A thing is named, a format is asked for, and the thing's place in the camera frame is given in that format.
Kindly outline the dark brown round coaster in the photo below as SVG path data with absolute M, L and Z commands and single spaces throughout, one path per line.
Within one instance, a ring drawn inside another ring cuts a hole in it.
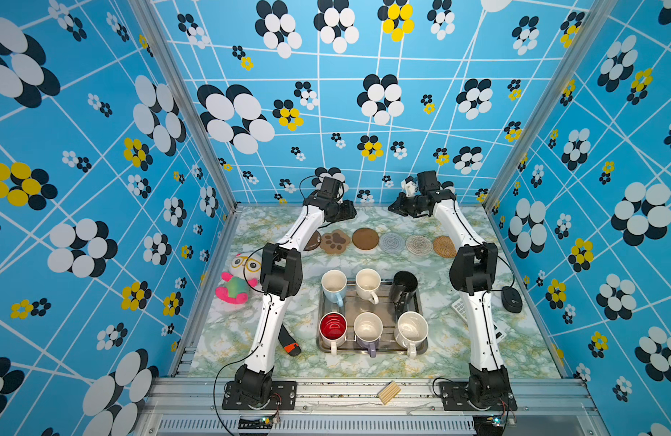
M 319 231 L 315 231 L 309 238 L 308 242 L 306 243 L 304 251 L 311 252 L 316 250 L 321 245 L 321 241 L 322 241 L 321 233 Z

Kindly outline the grey woven round coaster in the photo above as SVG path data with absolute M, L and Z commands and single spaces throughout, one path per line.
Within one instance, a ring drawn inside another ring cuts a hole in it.
M 379 247 L 387 254 L 400 254 L 406 249 L 406 240 L 393 232 L 382 234 L 379 238 Z

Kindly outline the multicolour woven round coaster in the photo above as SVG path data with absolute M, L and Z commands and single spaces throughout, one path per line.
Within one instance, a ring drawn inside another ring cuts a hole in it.
M 422 235 L 412 235 L 406 239 L 406 249 L 414 255 L 427 256 L 433 252 L 433 242 Z

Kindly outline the brown wooden round coaster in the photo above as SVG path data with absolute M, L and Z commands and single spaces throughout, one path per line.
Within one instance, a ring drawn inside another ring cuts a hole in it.
M 371 251 L 379 244 L 379 234 L 372 228 L 362 227 L 353 232 L 351 241 L 361 251 Z

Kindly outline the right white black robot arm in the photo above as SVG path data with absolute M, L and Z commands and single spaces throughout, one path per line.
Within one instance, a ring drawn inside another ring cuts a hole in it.
M 465 218 L 455 191 L 437 180 L 436 172 L 408 176 L 402 193 L 388 206 L 400 216 L 431 216 L 452 240 L 456 255 L 449 271 L 454 290 L 460 292 L 471 342 L 468 397 L 477 409 L 495 403 L 517 410 L 508 370 L 501 356 L 493 328 L 492 292 L 498 263 L 498 247 L 488 243 Z

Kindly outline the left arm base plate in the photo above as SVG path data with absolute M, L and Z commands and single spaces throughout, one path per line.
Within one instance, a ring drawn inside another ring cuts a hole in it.
M 221 409 L 227 411 L 293 411 L 297 399 L 296 381 L 272 381 L 257 389 L 235 381 L 225 385 Z

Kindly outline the cork paw print coaster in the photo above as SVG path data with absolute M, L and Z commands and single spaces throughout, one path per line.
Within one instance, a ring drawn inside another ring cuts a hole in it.
M 320 247 L 327 254 L 344 254 L 351 243 L 351 238 L 341 230 L 323 234 Z

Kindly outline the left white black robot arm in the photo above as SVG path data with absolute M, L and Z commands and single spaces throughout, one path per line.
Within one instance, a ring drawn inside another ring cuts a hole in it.
M 278 242 L 262 247 L 259 326 L 250 353 L 234 379 L 239 397 L 251 406 L 262 406 L 269 400 L 276 343 L 286 309 L 303 283 L 301 254 L 306 244 L 325 223 L 347 221 L 357 215 L 354 204 L 342 199 L 344 194 L 340 180 L 325 178 L 319 189 L 304 199 L 297 220 L 285 235 Z

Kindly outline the rattan round coaster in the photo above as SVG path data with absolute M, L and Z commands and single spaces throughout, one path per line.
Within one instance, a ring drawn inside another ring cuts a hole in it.
M 433 240 L 433 250 L 442 258 L 454 258 L 457 250 L 452 239 L 448 236 L 438 236 Z

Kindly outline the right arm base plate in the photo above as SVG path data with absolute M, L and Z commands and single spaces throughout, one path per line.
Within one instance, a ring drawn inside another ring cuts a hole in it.
M 468 383 L 436 381 L 435 395 L 448 412 L 516 412 L 516 398 L 512 392 L 494 392 L 481 387 L 468 387 Z

